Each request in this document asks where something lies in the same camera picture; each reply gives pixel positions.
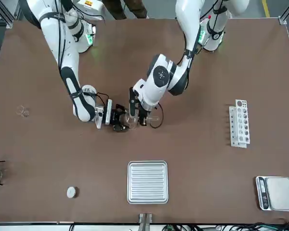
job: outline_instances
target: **metal tray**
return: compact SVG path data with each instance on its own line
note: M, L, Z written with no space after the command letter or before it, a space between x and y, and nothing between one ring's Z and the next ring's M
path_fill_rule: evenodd
M130 204L168 202L168 172L165 161L131 161L128 164L127 200Z

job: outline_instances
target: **brown tabletop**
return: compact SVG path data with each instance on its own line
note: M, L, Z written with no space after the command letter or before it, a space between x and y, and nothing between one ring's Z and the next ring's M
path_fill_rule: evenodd
M128 106L152 57L178 61L174 20L98 24L97 47L80 56L79 80ZM251 144L230 146L228 107L248 101ZM257 206L254 177L289 177L289 38L277 19L233 19L215 53L194 60L187 91L161 100L161 128L97 130L72 103L42 32L26 22L7 30L0 52L0 221L276 223L289 212ZM30 115L16 114L29 107ZM169 201L127 202L127 165L165 160ZM79 188L68 199L69 186Z

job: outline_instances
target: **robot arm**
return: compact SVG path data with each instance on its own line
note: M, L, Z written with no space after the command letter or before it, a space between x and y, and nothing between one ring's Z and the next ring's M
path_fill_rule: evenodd
M134 117L135 104L139 104L139 122L146 125L148 114L157 106L159 100L168 90L172 95L180 95L188 84L188 74L200 34L200 11L204 0L177 0L175 11L178 23L186 38L186 48L181 65L156 55L148 69L147 80L140 79L130 89L130 116Z
M139 122L146 125L148 114L157 106L159 100L168 90L172 95L180 95L188 84L188 75L201 32L204 35L200 42L204 49L213 51L222 40L223 30L228 19L228 10L234 15L242 14L249 0L217 0L213 6L213 17L201 22L200 10L204 0L177 0L176 15L178 23L186 38L186 48L181 65L176 65L163 54L156 55L147 72L147 80L140 79L130 89L130 117L135 117L139 109Z
M81 88L78 78L79 52L92 45L92 25L80 20L71 0L20 0L20 5L27 20L43 31L73 102L74 115L83 122L95 120L100 128L104 108L96 105L97 92L90 85Z
M247 8L250 0L217 0L213 6L212 17L201 22L205 35L203 48L215 51L222 42L224 29L230 14L241 15Z

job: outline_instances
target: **person's legs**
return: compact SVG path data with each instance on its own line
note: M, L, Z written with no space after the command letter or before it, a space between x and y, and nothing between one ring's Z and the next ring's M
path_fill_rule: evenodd
M102 0L102 2L115 19L126 19L120 0Z
M124 0L125 4L129 8L129 10L137 17L137 18L146 18L147 11L144 7L141 0Z

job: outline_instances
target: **round cap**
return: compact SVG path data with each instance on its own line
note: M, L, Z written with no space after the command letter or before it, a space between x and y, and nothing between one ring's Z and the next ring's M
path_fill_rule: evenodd
M68 198L74 198L76 196L76 189L74 187L69 187L67 189L66 195Z

